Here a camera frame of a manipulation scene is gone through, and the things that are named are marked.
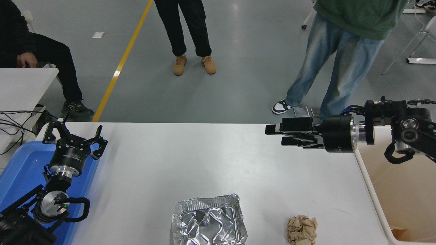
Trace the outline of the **person's right hand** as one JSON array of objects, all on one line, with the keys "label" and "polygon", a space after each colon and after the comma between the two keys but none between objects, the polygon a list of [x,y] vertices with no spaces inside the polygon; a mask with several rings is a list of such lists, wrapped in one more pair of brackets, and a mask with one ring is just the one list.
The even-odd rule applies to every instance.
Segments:
[{"label": "person's right hand", "polygon": [[37,68],[38,60],[33,52],[17,55],[17,68]]}]

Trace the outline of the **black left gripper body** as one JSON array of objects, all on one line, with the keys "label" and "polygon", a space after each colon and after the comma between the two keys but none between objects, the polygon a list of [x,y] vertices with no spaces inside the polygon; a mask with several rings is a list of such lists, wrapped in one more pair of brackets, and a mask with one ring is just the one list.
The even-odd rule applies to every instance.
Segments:
[{"label": "black left gripper body", "polygon": [[50,161],[50,170],[56,170],[59,166],[68,166],[76,170],[83,170],[86,158],[89,154],[90,146],[57,145],[53,158]]}]

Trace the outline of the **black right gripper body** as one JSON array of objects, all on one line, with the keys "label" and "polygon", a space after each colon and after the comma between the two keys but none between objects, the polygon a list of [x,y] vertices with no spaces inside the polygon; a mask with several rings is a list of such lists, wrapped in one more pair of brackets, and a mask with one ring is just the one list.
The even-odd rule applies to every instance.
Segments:
[{"label": "black right gripper body", "polygon": [[327,152],[353,152],[351,115],[329,116],[320,124],[319,133]]}]

